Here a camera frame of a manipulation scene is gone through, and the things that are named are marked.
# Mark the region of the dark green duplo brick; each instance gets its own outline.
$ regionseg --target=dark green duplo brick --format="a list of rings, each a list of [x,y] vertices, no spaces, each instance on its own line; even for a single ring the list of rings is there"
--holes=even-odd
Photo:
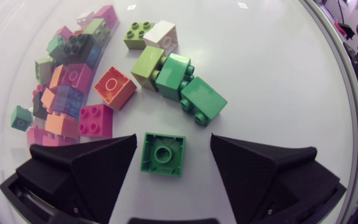
[[[140,170],[180,177],[185,141],[184,136],[146,133]]]
[[[196,77],[181,91],[181,108],[195,115],[200,126],[209,122],[224,108],[227,101],[200,77]]]
[[[180,91],[194,79],[193,72],[190,58],[170,53],[155,84],[162,96],[179,102]]]
[[[31,122],[31,112],[22,108],[21,106],[16,106],[11,115],[11,127],[21,131],[26,131],[27,128],[31,125]]]

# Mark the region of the white surface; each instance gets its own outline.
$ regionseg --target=white surface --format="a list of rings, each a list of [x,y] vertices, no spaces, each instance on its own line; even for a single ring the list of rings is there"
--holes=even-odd
[[[178,103],[141,88],[122,110],[114,112],[113,136],[136,133],[140,147],[113,211],[113,223],[125,223],[130,217],[215,217],[221,223],[234,223],[210,153],[211,133],[275,146],[317,147],[316,160],[347,187],[351,114],[328,43],[298,1],[245,3],[248,10],[234,1],[114,2],[121,23],[93,84],[110,65],[134,80],[130,70],[140,51],[128,50],[122,37],[134,21],[163,19],[176,25],[181,40],[173,52],[190,57],[194,75],[228,104],[207,128],[197,126]],[[111,2],[12,0],[0,5],[0,170],[4,179],[29,158],[25,133],[10,128],[9,117],[15,105],[32,106],[35,58],[46,56],[47,43],[59,27],[75,30],[79,14],[105,4]],[[133,4],[136,8],[128,11]],[[92,90],[87,104],[102,102]],[[181,178],[139,171],[146,131],[186,136]],[[13,214],[16,222],[23,222],[1,196],[0,192],[0,221],[11,223]],[[341,206],[342,201],[323,223],[334,223]]]
[[[164,49],[166,56],[178,45],[177,29],[173,23],[167,21],[156,23],[143,39],[148,46]]]

